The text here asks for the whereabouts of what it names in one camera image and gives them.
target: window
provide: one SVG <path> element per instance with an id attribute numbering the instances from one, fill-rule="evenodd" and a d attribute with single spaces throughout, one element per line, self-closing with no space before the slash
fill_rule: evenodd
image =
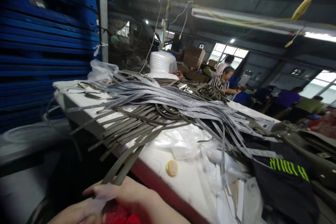
<path id="1" fill-rule="evenodd" d="M 324 103 L 332 103 L 336 98 L 336 73 L 323 70 L 300 93 L 300 95 L 313 98 L 315 95 L 323 97 Z"/>
<path id="2" fill-rule="evenodd" d="M 128 21 L 126 25 L 119 31 L 117 31 L 117 35 L 123 36 L 123 37 L 128 37 L 129 30 L 130 30 L 130 22 Z"/>
<path id="3" fill-rule="evenodd" d="M 303 73 L 303 70 L 299 68 L 294 68 L 292 71 L 292 74 L 296 76 L 300 76 L 302 73 Z"/>
<path id="4" fill-rule="evenodd" d="M 216 60 L 217 65 L 221 63 L 222 60 L 226 57 L 226 54 L 234 55 L 234 61 L 232 62 L 232 67 L 237 68 L 242 60 L 247 55 L 248 51 L 240 49 L 237 47 L 231 47 L 224 44 L 216 43 L 215 48 L 212 50 L 209 60 Z"/>

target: electrical wire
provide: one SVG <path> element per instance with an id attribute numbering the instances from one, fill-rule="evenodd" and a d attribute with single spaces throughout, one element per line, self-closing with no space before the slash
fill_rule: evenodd
<path id="1" fill-rule="evenodd" d="M 186 22 L 187 22 L 187 17 L 188 17 L 188 6 L 187 6 L 187 13 L 186 13 L 185 16 L 186 16 L 186 17 L 185 17 L 184 25 L 183 25 L 183 27 L 182 27 L 182 31 L 181 31 L 181 34 L 180 34 L 180 36 L 179 36 L 179 39 L 181 39 L 181 37 L 182 37 L 183 29 L 184 29 L 184 27 L 185 27 L 185 25 L 186 25 Z"/>
<path id="2" fill-rule="evenodd" d="M 82 158 L 82 154 L 81 154 L 81 151 L 79 149 L 79 145 L 77 143 L 77 141 L 74 139 L 74 137 L 70 136 L 70 135 L 64 135 L 63 133 L 59 132 L 55 127 L 54 125 L 52 124 L 52 122 L 50 121 L 49 119 L 49 113 L 60 108 L 60 106 L 55 106 L 53 108 L 50 108 L 50 105 L 52 104 L 52 102 L 55 100 L 55 97 L 52 98 L 48 104 L 47 104 L 47 111 L 46 113 L 43 114 L 42 116 L 42 120 L 51 128 L 54 130 L 54 132 L 58 135 L 60 135 L 61 137 L 65 138 L 65 139 L 71 139 L 74 146 L 75 146 L 75 149 L 76 149 L 76 152 L 77 152 L 77 156 L 78 156 L 78 160 L 80 162 L 82 162 L 83 158 Z"/>
<path id="3" fill-rule="evenodd" d="M 185 6 L 184 10 L 182 11 L 182 13 L 178 14 L 178 15 L 176 16 L 175 20 L 174 20 L 173 22 L 169 23 L 169 24 L 173 24 L 173 23 L 177 20 L 177 18 L 178 18 L 180 15 L 182 15 L 182 14 L 186 11 L 186 8 L 188 7 L 188 4 L 189 4 L 189 3 L 193 3 L 193 2 L 194 2 L 194 1 L 189 1 L 189 2 L 187 3 L 187 5 Z"/>
<path id="4" fill-rule="evenodd" d="M 160 14 L 161 14 L 161 8 L 162 8 L 162 0 L 160 1 L 160 10 L 159 10 L 159 14 L 157 15 L 157 19 L 156 19 L 156 25 L 155 25 L 155 29 L 154 31 L 156 31 L 156 28 L 158 27 L 158 23 L 159 23 L 159 18 L 160 18 Z M 147 62 L 147 59 L 148 59 L 148 56 L 150 54 L 150 51 L 152 50 L 152 46 L 153 46 L 153 43 L 154 43 L 154 40 L 155 40 L 155 32 L 154 32 L 154 35 L 153 35 L 153 40 L 152 40 L 152 43 L 150 45 L 150 48 L 148 50 L 148 53 L 147 53 L 147 56 L 146 56 L 146 59 L 145 59 L 145 62 L 143 63 L 143 66 L 141 68 L 141 70 L 138 72 L 138 74 L 141 74 L 142 70 L 144 69 L 145 65 L 146 65 L 146 62 Z"/>

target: red object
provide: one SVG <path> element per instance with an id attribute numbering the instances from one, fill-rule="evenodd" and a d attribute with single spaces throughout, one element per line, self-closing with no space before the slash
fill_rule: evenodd
<path id="1" fill-rule="evenodd" d="M 138 216 L 129 214 L 122 206 L 118 205 L 117 211 L 109 209 L 106 212 L 105 224 L 141 224 Z"/>

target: hanging cable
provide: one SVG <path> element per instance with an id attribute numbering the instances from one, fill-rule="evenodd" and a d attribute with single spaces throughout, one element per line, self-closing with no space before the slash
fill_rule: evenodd
<path id="1" fill-rule="evenodd" d="M 181 34 L 180 34 L 180 36 L 179 36 L 179 40 L 182 38 L 182 32 L 183 32 L 183 29 L 184 29 L 184 27 L 185 27 L 185 25 L 186 25 L 186 22 L 187 22 L 187 17 L 188 17 L 188 6 L 187 6 L 187 13 L 186 13 L 186 15 L 185 15 L 186 17 L 185 17 L 185 21 L 184 21 L 184 25 L 183 25 L 183 27 L 182 27 L 182 31 L 181 31 Z"/>
<path id="2" fill-rule="evenodd" d="M 160 10 L 159 10 L 159 14 L 157 15 L 158 17 L 157 17 L 157 19 L 156 19 L 156 25 L 155 25 L 155 29 L 154 29 L 154 35 L 153 35 L 152 44 L 150 45 L 150 48 L 149 48 L 149 50 L 148 50 L 148 53 L 147 53 L 145 62 L 143 63 L 143 66 L 142 66 L 141 70 L 138 72 L 138 74 L 141 74 L 142 70 L 144 69 L 144 67 L 145 67 L 145 65 L 146 65 L 148 56 L 149 56 L 149 54 L 151 53 L 150 51 L 152 50 L 152 46 L 153 46 L 153 43 L 154 43 L 154 40 L 155 40 L 155 31 L 156 31 L 156 28 L 158 27 L 158 22 L 159 22 L 159 18 L 160 18 L 160 14 L 161 14 L 161 7 L 162 7 L 162 0 L 160 1 Z"/>
<path id="3" fill-rule="evenodd" d="M 188 7 L 188 4 L 189 4 L 189 3 L 193 3 L 193 2 L 194 2 L 194 1 L 189 1 L 189 2 L 187 3 L 187 5 L 185 6 L 184 10 L 182 11 L 182 13 L 178 14 L 177 17 L 175 18 L 175 20 L 174 20 L 173 22 L 169 23 L 169 24 L 173 24 L 173 23 L 177 20 L 177 18 L 178 18 L 180 15 L 182 15 L 182 14 L 186 11 L 186 8 Z"/>

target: ceiling light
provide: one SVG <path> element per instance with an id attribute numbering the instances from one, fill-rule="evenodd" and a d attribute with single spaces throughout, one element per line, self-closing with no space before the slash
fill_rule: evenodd
<path id="1" fill-rule="evenodd" d="M 336 29 L 327 28 L 323 24 L 302 23 L 302 21 L 278 21 L 267 17 L 232 12 L 210 8 L 192 8 L 192 16 L 226 23 L 234 26 L 244 26 L 251 29 L 264 30 L 288 36 L 300 35 L 313 39 L 336 42 Z"/>
<path id="2" fill-rule="evenodd" d="M 306 32 L 304 36 L 312 38 L 312 39 L 320 39 L 320 40 L 325 40 L 325 41 L 330 41 L 330 42 L 336 42 L 336 37 L 330 36 L 329 34 Z"/>

